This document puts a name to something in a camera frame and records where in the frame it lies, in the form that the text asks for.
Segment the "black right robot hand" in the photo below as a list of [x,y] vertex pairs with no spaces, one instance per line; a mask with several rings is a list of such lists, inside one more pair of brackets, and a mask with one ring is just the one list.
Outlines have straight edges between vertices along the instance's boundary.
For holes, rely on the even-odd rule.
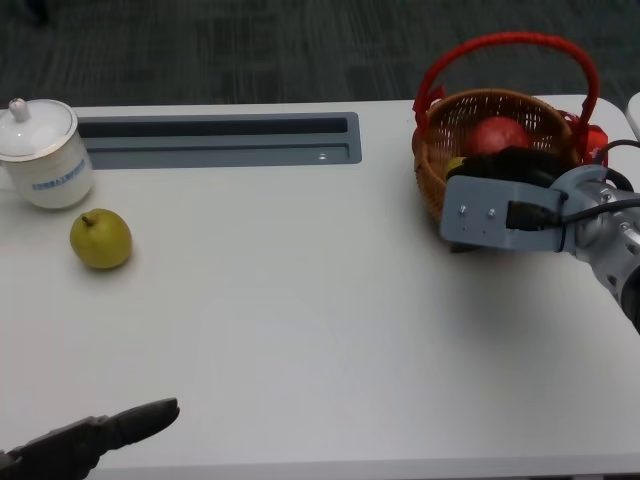
[[445,179],[462,175],[546,188],[566,171],[567,167],[556,154],[512,146],[496,153],[465,157],[458,164],[450,163]]

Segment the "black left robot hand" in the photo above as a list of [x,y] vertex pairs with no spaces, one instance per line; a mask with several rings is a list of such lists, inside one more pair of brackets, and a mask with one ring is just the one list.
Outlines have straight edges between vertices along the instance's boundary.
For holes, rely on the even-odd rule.
[[109,451],[146,440],[176,421],[168,398],[113,416],[87,417],[1,453],[3,479],[84,479]]

